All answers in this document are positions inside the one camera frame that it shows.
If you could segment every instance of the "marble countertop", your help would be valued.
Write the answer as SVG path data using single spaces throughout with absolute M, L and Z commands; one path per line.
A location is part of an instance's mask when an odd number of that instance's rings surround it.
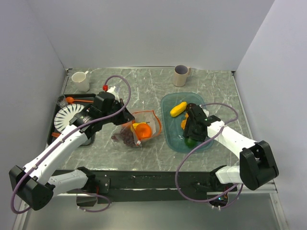
M 205 103 L 222 102 L 233 106 L 239 113 L 239 119 L 229 126 L 248 137 L 248 128 L 236 91 L 235 81 L 230 71 L 208 71 L 193 69 L 184 87 L 175 87 L 172 83 L 173 69 L 135 68 L 135 69 L 70 69 L 64 93 L 80 93 L 71 81 L 73 73 L 89 71 L 89 92 L 99 93 L 107 77 L 117 74 L 123 76 L 131 85 L 129 110 L 154 110 L 161 117 L 161 99 L 174 92 L 194 92 Z M 126 101 L 128 89 L 120 79 L 112 79 L 109 85 L 121 87 L 120 96 Z M 226 121 L 234 117 L 233 112 L 220 105 L 207 107 L 210 114 Z M 61 165 L 60 169 L 73 170 L 85 166 L 91 170 L 138 170 L 138 171 L 175 171 L 185 156 L 171 150 L 164 132 L 144 143 L 141 148 L 126 148 L 111 140 L 116 127 L 113 124 L 103 126 L 96 133 L 91 146 L 79 147 Z M 236 165 L 238 158 L 221 144 L 193 154 L 182 166 L 182 171 L 211 171 L 221 165 Z

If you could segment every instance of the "clear glass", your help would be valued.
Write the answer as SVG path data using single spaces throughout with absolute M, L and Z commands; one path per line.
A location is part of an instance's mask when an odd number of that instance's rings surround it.
M 56 101 L 57 105 L 60 107 L 60 108 L 64 108 L 65 106 L 68 105 L 68 102 L 66 101 L 66 97 L 64 94 L 60 95 Z

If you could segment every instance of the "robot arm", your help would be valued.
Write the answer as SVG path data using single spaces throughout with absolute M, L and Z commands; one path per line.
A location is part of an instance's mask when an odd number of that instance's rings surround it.
M 46 148 L 45 151 L 34 160 L 27 163 L 23 168 L 14 166 L 10 170 L 10 180 L 12 188 L 14 189 L 19 180 L 26 173 L 29 173 L 30 169 L 33 167 L 35 168 L 19 187 L 17 195 L 32 209 L 39 210 L 43 208 L 53 196 L 72 189 L 85 188 L 92 178 L 92 174 L 89 173 L 89 170 L 86 168 L 81 167 L 73 172 L 59 176 L 52 176 L 52 174 L 77 147 L 83 144 L 95 132 L 101 130 L 104 124 L 113 123 L 114 125 L 121 125 L 134 120 L 134 117 L 125 108 L 116 116 L 85 126 L 79 131 L 71 134 L 68 139 L 63 140 L 63 137 L 80 125 L 114 114 L 120 110 L 123 105 L 124 103 L 119 99 L 115 87 L 111 87 L 107 92 L 100 92 L 96 95 L 94 103 L 77 113 L 62 134 Z M 59 144 L 59 146 L 40 163 L 39 167 L 37 167 L 37 162 L 57 144 Z
M 207 117 L 200 106 L 190 107 L 187 113 L 185 138 L 205 141 L 206 137 L 214 137 L 224 126 L 218 117 Z M 251 140 L 228 126 L 215 140 L 232 151 L 240 162 L 240 166 L 221 166 L 213 171 L 221 184 L 239 183 L 256 190 L 278 176 L 279 171 L 267 142 Z

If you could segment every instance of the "orange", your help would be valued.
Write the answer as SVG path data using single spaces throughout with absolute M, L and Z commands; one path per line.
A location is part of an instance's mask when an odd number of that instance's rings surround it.
M 136 126 L 135 132 L 139 139 L 150 138 L 152 136 L 152 129 L 146 123 L 140 123 Z

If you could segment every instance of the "translucent plastic tray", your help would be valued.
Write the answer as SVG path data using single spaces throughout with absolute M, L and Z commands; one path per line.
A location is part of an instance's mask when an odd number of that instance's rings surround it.
M 173 107 L 180 104 L 181 102 L 205 104 L 203 99 L 192 92 L 178 92 L 166 95 L 161 100 L 161 113 L 163 121 L 163 129 L 168 146 L 177 152 L 190 152 L 190 149 L 184 143 L 183 129 L 181 128 L 181 121 L 185 119 L 185 113 L 181 113 L 177 117 L 171 117 L 170 111 Z M 209 142 L 207 145 L 204 145 L 197 151 L 203 151 L 210 148 L 213 144 L 213 141 Z

